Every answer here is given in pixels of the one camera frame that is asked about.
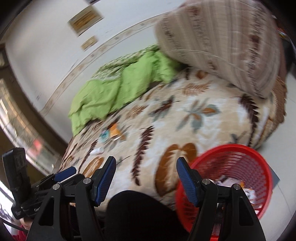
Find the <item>person's leg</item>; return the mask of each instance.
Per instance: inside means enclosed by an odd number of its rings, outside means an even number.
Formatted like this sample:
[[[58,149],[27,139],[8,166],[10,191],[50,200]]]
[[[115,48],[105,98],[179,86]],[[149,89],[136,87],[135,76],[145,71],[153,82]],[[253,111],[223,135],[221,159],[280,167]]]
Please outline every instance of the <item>person's leg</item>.
[[[154,198],[123,191],[107,206],[105,237],[108,241],[185,241],[188,232],[176,212]]]

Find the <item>blue gripper pad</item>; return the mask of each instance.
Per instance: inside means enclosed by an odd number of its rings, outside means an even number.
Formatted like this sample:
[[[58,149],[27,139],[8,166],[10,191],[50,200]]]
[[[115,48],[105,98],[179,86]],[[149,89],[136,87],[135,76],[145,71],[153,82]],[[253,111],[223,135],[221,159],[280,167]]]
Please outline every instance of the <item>blue gripper pad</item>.
[[[71,177],[75,173],[76,173],[76,168],[75,167],[69,167],[64,171],[57,173],[54,176],[54,181],[55,182],[61,182],[61,181],[65,180],[66,178]]]
[[[197,188],[192,179],[192,171],[183,157],[179,157],[177,160],[177,172],[189,202],[197,206]]]
[[[97,196],[95,198],[95,202],[97,205],[100,205],[105,200],[107,192],[109,190],[109,187],[111,185],[112,179],[116,171],[116,160],[113,156],[108,157],[101,171],[103,170],[105,170],[105,172],[99,182],[99,185],[97,188]]]

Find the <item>beige bedspread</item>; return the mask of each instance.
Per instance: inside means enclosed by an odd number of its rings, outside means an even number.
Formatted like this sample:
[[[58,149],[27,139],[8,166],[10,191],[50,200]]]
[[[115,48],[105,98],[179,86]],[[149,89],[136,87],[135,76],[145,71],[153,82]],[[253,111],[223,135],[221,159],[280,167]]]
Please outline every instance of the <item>beige bedspread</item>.
[[[86,177],[114,156],[117,169],[103,213],[123,190],[148,194],[174,208],[176,160],[191,163],[212,147],[239,143],[259,147],[277,126],[277,97],[259,99],[198,69],[186,69],[160,84],[106,121],[89,123],[70,143],[60,170],[75,166]],[[114,123],[119,139],[102,133]]]

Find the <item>black wire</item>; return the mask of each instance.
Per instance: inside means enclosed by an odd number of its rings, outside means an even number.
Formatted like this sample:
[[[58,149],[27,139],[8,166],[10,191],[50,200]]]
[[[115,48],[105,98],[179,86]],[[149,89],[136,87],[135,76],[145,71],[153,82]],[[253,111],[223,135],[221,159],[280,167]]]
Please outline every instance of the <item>black wire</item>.
[[[19,226],[17,226],[17,225],[14,225],[14,224],[10,223],[10,222],[6,221],[6,220],[3,219],[3,218],[1,218],[1,219],[2,219],[3,223],[7,224],[7,225],[10,226],[10,227],[13,227],[14,229],[18,229],[18,230],[23,231],[23,232],[25,232],[25,233],[28,233],[28,232],[29,232],[28,230],[26,230],[26,229],[22,229],[21,227],[19,227]]]

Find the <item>green fabric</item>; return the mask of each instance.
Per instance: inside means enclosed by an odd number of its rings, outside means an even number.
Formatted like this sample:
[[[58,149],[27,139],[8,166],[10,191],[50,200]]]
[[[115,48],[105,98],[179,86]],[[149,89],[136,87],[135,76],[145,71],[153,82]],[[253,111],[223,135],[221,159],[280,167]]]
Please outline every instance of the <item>green fabric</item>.
[[[115,59],[93,75],[74,97],[69,118],[73,135],[90,120],[104,120],[146,92],[154,81],[169,83],[180,64],[161,53],[157,45]]]

